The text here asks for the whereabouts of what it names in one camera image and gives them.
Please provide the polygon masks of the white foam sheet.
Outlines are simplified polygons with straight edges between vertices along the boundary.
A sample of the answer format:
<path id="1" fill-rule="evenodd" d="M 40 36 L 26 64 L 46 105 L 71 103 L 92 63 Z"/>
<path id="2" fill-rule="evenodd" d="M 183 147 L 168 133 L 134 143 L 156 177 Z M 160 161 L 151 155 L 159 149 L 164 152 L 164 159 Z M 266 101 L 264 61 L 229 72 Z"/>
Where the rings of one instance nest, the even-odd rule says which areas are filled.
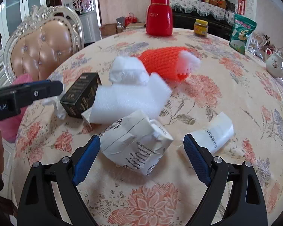
<path id="1" fill-rule="evenodd" d="M 91 124 L 112 124 L 135 111 L 156 119 L 172 94 L 169 85 L 152 73 L 145 86 L 112 84 L 100 85 L 91 107 Z"/>

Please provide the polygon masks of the printed white paper bag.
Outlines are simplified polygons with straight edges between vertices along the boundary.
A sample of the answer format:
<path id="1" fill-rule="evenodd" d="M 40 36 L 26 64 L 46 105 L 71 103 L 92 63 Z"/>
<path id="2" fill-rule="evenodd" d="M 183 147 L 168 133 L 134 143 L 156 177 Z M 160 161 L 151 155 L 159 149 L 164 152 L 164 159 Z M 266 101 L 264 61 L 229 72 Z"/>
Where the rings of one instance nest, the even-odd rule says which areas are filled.
<path id="1" fill-rule="evenodd" d="M 148 176 L 174 139 L 160 122 L 138 110 L 109 126 L 100 140 L 105 157 Z"/>

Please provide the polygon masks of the orange foam net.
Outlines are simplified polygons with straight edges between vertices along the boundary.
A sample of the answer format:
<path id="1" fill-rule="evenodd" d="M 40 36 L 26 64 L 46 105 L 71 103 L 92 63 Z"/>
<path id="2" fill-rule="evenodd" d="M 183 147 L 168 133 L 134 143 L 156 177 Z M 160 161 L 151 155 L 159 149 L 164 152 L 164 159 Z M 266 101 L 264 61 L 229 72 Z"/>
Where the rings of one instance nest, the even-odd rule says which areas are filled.
<path id="1" fill-rule="evenodd" d="M 149 74 L 157 73 L 168 81 L 181 82 L 198 70 L 201 60 L 186 47 L 162 47 L 146 50 L 138 59 Z"/>

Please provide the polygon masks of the small white tissue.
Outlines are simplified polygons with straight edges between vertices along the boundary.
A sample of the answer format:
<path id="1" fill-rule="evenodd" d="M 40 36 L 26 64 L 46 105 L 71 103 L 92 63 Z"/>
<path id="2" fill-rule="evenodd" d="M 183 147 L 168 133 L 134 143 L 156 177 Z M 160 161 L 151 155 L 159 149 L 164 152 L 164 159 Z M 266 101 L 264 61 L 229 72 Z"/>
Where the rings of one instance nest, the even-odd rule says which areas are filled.
<path id="1" fill-rule="evenodd" d="M 42 105 L 43 106 L 53 105 L 54 114 L 56 115 L 56 117 L 60 120 L 64 120 L 67 116 L 67 112 L 62 106 L 62 104 L 60 103 L 61 98 L 62 98 L 61 95 L 46 98 L 43 100 Z"/>

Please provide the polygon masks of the ornate beige leather chair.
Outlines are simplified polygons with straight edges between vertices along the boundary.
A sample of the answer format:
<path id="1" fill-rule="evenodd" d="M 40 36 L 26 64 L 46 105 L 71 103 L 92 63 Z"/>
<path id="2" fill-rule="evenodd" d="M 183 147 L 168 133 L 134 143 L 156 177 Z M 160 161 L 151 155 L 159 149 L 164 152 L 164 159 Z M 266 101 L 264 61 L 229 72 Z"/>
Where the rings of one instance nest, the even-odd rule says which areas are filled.
<path id="1" fill-rule="evenodd" d="M 10 83 L 24 74 L 45 80 L 83 47 L 83 25 L 72 9 L 33 5 L 6 43 L 4 71 Z"/>

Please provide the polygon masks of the small white paper wrapper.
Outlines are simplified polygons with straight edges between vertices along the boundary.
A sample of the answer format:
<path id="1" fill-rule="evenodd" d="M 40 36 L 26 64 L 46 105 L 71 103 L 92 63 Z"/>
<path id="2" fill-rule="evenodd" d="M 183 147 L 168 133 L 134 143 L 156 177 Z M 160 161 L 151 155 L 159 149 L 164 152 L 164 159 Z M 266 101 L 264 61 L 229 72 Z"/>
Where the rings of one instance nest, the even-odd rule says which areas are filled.
<path id="1" fill-rule="evenodd" d="M 232 120 L 225 113 L 220 112 L 208 124 L 189 134 L 199 146 L 207 148 L 213 155 L 233 137 L 234 126 Z"/>

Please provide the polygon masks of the floral tablecloth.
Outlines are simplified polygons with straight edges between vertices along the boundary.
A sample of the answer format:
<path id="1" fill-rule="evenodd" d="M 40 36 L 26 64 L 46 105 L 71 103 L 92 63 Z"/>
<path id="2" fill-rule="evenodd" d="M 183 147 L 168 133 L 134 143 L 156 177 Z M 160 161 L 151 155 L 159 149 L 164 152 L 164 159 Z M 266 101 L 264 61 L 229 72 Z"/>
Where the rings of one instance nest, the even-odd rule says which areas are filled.
<path id="1" fill-rule="evenodd" d="M 173 85 L 159 122 L 173 136 L 150 175 L 116 166 L 99 154 L 84 183 L 78 186 L 99 225 L 185 225 L 205 190 L 180 153 L 185 134 L 203 127 L 220 112 L 233 122 L 235 135 L 218 152 L 226 162 L 253 164 L 266 202 L 268 223 L 283 211 L 283 82 L 272 78 L 256 57 L 233 50 L 228 41 L 174 29 L 171 37 L 144 30 L 100 40 L 59 66 L 52 79 L 66 87 L 86 72 L 97 72 L 109 84 L 116 56 L 138 56 L 147 49 L 186 47 L 202 61 L 199 70 Z"/>

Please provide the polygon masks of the red handbag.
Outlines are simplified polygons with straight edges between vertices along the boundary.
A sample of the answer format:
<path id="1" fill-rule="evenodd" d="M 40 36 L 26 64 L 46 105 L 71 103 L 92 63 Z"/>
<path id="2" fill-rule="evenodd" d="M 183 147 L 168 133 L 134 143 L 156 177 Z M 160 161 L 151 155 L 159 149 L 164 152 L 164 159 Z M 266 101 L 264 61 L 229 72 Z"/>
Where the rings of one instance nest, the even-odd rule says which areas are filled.
<path id="1" fill-rule="evenodd" d="M 125 27 L 127 27 L 131 23 L 137 23 L 138 18 L 132 12 L 129 12 L 128 16 L 125 17 Z"/>

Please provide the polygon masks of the white floral teapot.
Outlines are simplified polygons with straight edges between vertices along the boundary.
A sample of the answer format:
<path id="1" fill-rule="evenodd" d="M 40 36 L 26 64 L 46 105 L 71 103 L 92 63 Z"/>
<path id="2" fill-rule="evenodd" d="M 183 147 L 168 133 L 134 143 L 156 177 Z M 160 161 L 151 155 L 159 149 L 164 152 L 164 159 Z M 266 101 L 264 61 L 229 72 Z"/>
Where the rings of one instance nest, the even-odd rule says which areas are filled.
<path id="1" fill-rule="evenodd" d="M 267 48 L 265 50 L 265 64 L 266 70 L 271 76 L 274 78 L 283 77 L 283 58 L 279 52 Z"/>

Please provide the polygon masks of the green snack bag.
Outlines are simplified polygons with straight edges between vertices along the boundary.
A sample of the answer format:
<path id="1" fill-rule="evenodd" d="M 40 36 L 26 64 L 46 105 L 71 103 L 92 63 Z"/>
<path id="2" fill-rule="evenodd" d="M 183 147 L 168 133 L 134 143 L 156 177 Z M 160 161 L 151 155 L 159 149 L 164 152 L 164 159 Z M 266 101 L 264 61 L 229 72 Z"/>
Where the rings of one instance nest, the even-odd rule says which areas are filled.
<path id="1" fill-rule="evenodd" d="M 249 36 L 256 29 L 257 23 L 243 15 L 234 15 L 234 26 L 229 40 L 229 46 L 239 52 L 245 54 L 246 45 Z"/>

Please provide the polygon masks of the yellow lid glass jar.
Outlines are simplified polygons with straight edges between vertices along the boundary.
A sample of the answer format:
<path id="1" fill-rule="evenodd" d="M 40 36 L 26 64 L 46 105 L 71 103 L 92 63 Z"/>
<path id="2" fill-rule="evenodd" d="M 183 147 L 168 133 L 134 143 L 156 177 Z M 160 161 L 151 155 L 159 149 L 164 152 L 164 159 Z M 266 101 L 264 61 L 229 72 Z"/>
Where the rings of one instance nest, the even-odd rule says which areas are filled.
<path id="1" fill-rule="evenodd" d="M 208 34 L 208 22 L 196 19 L 194 23 L 194 34 L 201 37 L 206 37 Z"/>

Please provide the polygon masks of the floral lace piano cover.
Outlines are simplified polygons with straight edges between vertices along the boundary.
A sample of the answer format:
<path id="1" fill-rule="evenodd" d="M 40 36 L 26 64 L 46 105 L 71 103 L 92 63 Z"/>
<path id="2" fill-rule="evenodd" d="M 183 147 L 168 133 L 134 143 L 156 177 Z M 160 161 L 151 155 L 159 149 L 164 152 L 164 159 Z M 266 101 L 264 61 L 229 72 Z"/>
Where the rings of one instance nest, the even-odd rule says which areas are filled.
<path id="1" fill-rule="evenodd" d="M 184 13 L 196 12 L 204 17 L 212 15 L 214 19 L 226 21 L 230 25 L 233 25 L 235 22 L 235 12 L 198 0 L 170 0 L 170 6 L 172 9 Z"/>

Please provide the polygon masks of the black handbag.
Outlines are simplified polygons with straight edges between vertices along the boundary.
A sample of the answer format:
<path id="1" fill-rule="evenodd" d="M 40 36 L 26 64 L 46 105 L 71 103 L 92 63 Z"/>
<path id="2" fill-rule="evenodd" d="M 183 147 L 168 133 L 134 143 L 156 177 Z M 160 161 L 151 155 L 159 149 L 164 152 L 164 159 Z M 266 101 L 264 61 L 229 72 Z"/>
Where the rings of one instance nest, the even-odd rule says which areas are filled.
<path id="1" fill-rule="evenodd" d="M 225 0 L 225 9 L 235 12 L 235 4 L 230 2 L 229 0 Z"/>

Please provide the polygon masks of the brown basket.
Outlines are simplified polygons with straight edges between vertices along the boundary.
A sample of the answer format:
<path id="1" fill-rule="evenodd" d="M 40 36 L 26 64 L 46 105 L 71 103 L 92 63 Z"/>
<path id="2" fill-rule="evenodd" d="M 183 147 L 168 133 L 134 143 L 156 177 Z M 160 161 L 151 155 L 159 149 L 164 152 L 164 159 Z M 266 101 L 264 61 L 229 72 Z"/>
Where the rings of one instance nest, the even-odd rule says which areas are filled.
<path id="1" fill-rule="evenodd" d="M 205 3 L 209 3 L 211 5 L 217 6 L 222 9 L 226 9 L 226 1 L 225 0 L 202 0 Z"/>

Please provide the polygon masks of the white cabinet wall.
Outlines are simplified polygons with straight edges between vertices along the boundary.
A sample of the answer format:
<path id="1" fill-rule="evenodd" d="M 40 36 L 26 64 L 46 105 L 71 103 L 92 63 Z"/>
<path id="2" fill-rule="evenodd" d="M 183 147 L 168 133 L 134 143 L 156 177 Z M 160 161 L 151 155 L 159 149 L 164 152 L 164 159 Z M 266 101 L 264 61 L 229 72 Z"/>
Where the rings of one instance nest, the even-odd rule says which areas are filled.
<path id="1" fill-rule="evenodd" d="M 3 0 L 0 4 L 0 88 L 9 85 L 3 65 L 4 48 L 17 26 L 29 16 L 33 5 L 46 5 L 46 0 Z"/>

